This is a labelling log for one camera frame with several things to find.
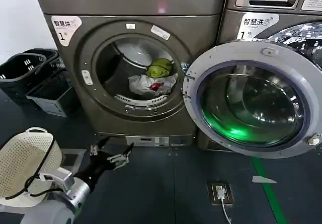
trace open door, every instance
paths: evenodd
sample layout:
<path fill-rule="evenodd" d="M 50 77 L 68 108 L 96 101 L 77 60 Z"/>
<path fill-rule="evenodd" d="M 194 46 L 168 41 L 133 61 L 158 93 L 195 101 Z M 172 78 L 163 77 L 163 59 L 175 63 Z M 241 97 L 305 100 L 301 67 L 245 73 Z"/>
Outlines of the open door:
<path fill-rule="evenodd" d="M 235 152 L 277 159 L 320 144 L 322 72 L 291 47 L 259 39 L 216 46 L 191 64 L 183 94 L 200 130 Z"/>

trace robotic hand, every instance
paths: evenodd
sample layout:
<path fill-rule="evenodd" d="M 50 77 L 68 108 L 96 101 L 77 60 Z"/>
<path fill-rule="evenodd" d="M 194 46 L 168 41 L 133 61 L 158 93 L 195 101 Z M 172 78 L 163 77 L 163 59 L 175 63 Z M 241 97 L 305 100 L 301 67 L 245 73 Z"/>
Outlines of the robotic hand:
<path fill-rule="evenodd" d="M 39 179 L 55 182 L 60 192 L 55 193 L 55 200 L 46 200 L 33 207 L 21 224 L 72 224 L 99 177 L 106 170 L 115 170 L 129 163 L 133 144 L 123 154 L 111 155 L 99 150 L 106 140 L 91 146 L 90 164 L 74 176 L 63 168 L 58 168 L 55 173 L 40 173 Z"/>

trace electrical socket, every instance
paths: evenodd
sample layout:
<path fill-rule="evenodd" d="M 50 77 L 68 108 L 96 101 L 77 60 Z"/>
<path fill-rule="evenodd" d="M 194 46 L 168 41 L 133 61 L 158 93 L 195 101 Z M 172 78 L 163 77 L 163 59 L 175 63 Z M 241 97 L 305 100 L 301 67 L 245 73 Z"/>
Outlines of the electrical socket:
<path fill-rule="evenodd" d="M 211 204 L 221 205 L 221 201 L 217 195 L 216 186 L 222 186 L 222 188 L 224 189 L 225 199 L 223 200 L 223 203 L 232 205 L 234 203 L 234 200 L 232 197 L 230 185 L 225 180 L 208 181 L 208 192 Z"/>

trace laundry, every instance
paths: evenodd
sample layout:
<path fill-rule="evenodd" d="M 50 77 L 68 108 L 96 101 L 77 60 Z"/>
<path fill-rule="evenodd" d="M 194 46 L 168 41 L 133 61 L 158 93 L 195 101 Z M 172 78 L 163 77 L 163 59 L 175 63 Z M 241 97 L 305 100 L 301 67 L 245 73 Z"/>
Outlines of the laundry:
<path fill-rule="evenodd" d="M 129 89 L 140 96 L 158 97 L 171 93 L 172 87 L 177 82 L 178 74 L 163 78 L 151 78 L 144 74 L 130 76 Z"/>
<path fill-rule="evenodd" d="M 152 78 L 167 77 L 172 70 L 171 61 L 165 58 L 154 60 L 147 68 L 146 74 Z"/>

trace red item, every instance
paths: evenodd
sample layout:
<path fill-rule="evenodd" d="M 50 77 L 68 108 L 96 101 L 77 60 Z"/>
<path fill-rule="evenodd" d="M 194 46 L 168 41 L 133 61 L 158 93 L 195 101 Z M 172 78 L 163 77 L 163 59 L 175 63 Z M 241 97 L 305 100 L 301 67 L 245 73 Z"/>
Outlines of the red item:
<path fill-rule="evenodd" d="M 162 82 L 162 83 L 158 83 L 158 82 L 156 82 L 156 83 L 153 83 L 150 87 L 149 87 L 149 89 L 150 90 L 152 90 L 152 91 L 157 91 L 157 90 L 159 90 L 159 88 L 161 87 L 161 86 L 163 86 L 164 85 L 164 83 Z"/>

